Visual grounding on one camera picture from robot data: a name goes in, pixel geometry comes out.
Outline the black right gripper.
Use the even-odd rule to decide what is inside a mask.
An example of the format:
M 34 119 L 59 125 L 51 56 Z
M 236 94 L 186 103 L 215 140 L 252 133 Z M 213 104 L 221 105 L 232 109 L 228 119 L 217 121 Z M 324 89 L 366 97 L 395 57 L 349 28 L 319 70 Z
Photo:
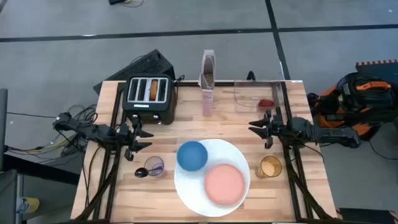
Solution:
M 266 149 L 270 149 L 272 147 L 273 136 L 281 138 L 286 133 L 286 125 L 283 122 L 282 115 L 272 115 L 271 110 L 266 110 L 263 119 L 251 121 L 249 124 L 256 127 L 266 126 L 266 128 L 249 127 L 249 130 L 257 134 L 261 139 L 266 139 Z

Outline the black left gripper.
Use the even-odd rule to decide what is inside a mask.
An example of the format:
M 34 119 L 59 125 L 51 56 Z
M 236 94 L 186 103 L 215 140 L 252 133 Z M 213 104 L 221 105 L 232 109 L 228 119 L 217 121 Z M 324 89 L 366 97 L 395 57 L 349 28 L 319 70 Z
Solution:
M 152 145 L 151 142 L 138 142 L 136 139 L 137 136 L 139 136 L 140 138 L 154 137 L 153 134 L 147 133 L 139 128 L 138 118 L 133 118 L 133 121 L 131 122 L 131 127 L 133 128 L 133 130 L 130 130 L 130 127 L 127 125 L 127 116 L 123 114 L 121 124 L 119 125 L 118 134 L 119 142 L 121 143 L 121 145 L 127 146 L 124 157 L 128 161 L 133 161 L 134 152 L 139 152 L 140 150 Z

